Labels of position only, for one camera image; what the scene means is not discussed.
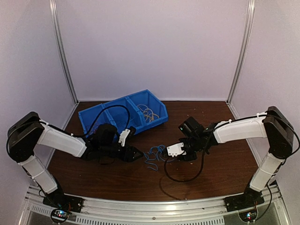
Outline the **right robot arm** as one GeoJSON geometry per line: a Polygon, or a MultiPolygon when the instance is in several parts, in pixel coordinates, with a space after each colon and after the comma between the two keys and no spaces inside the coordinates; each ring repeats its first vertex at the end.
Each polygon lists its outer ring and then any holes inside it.
{"type": "Polygon", "coordinates": [[[240,197],[240,203],[250,207],[258,200],[262,190],[277,174],[286,160],[294,155],[299,148],[294,148],[294,140],[299,140],[288,119],[275,107],[253,116],[235,120],[224,120],[211,123],[204,127],[194,117],[189,117],[179,130],[184,134],[178,143],[167,146],[163,154],[168,158],[190,161],[197,158],[196,154],[209,153],[212,146],[237,140],[246,140],[253,146],[253,139],[266,139],[268,151],[261,159],[259,167],[247,184],[240,197]]]}

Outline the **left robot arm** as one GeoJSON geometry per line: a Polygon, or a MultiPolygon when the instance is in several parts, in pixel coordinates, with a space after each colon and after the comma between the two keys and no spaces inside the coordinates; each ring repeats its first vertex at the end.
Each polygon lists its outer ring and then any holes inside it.
{"type": "Polygon", "coordinates": [[[35,146],[48,146],[87,161],[110,157],[133,162],[143,157],[140,150],[127,144],[135,131],[134,127],[130,127],[118,133],[115,126],[105,123],[91,135],[75,135],[41,120],[36,112],[30,112],[8,130],[6,148],[9,157],[32,177],[50,202],[57,208],[63,208],[68,202],[67,197],[58,181],[35,155],[35,146]]]}

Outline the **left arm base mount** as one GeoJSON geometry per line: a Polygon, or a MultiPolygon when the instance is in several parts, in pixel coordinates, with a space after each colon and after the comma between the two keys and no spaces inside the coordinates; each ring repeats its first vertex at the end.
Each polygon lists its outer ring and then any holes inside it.
{"type": "Polygon", "coordinates": [[[83,207],[83,198],[66,195],[58,183],[57,189],[51,193],[40,190],[44,194],[43,204],[54,207],[50,212],[50,219],[55,224],[65,223],[73,212],[80,213],[83,207]]]}

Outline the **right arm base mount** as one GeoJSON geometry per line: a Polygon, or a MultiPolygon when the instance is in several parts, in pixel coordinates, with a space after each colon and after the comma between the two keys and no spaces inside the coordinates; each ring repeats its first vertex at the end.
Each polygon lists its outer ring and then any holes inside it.
{"type": "Polygon", "coordinates": [[[264,203],[264,198],[261,191],[247,187],[242,194],[226,197],[224,202],[227,212],[238,211],[240,219],[250,223],[258,219],[257,205],[264,203]]]}

